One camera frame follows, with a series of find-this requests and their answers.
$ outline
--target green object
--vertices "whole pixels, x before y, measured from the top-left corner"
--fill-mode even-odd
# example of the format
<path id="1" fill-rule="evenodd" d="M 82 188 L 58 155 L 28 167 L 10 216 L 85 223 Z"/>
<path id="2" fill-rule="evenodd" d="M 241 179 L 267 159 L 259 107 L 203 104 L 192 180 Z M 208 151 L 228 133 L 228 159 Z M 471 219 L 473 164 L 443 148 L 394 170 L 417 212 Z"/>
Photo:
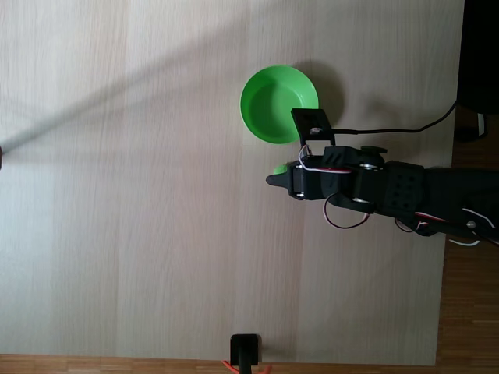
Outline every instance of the green object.
<path id="1" fill-rule="evenodd" d="M 279 165 L 274 169 L 274 175 L 276 174 L 284 174 L 288 170 L 288 165 Z"/>
<path id="2" fill-rule="evenodd" d="M 270 66 L 257 72 L 241 94 L 241 116 L 248 129 L 272 144 L 299 139 L 291 116 L 293 108 L 319 108 L 310 79 L 291 66 Z"/>

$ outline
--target light wood surface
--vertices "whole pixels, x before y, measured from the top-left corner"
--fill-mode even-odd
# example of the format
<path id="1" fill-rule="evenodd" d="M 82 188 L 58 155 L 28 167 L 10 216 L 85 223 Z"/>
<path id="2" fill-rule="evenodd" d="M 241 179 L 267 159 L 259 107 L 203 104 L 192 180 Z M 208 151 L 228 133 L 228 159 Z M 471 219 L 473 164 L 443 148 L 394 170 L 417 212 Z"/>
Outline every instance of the light wood surface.
<path id="1" fill-rule="evenodd" d="M 458 108 L 456 126 L 469 126 L 476 113 Z M 456 143 L 455 168 L 499 168 L 499 116 L 487 118 L 489 135 L 475 143 Z M 337 365 L 274 363 L 274 373 L 309 374 L 496 374 L 499 370 L 499 251 L 489 243 L 445 246 L 435 366 Z M 253 367 L 253 372 L 260 370 Z M 156 360 L 143 358 L 0 355 L 2 374 L 78 373 L 133 374 L 158 372 L 220 373 L 228 370 L 218 361 Z"/>
<path id="2" fill-rule="evenodd" d="M 252 332 L 269 361 L 433 364 L 444 236 L 335 231 L 267 186 L 298 148 L 239 95 L 294 65 L 338 126 L 419 126 L 455 99 L 462 7 L 0 2 L 0 351 L 215 359 Z M 338 142 L 449 165 L 451 127 Z"/>

